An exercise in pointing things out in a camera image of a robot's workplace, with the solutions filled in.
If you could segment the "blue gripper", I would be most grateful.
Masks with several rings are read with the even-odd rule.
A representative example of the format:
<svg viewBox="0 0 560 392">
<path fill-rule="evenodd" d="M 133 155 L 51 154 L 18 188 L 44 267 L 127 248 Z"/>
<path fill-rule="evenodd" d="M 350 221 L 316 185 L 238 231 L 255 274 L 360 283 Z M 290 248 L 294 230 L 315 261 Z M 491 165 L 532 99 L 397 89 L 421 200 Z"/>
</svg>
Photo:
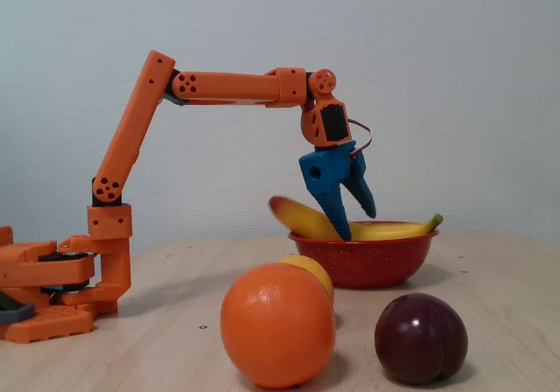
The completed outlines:
<svg viewBox="0 0 560 392">
<path fill-rule="evenodd" d="M 316 147 L 298 160 L 307 190 L 313 193 L 343 241 L 351 241 L 352 233 L 340 192 L 342 180 L 366 215 L 376 217 L 374 196 L 365 180 L 367 166 L 363 153 L 350 156 L 355 145 L 355 141 L 350 141 L 328 148 Z"/>
</svg>

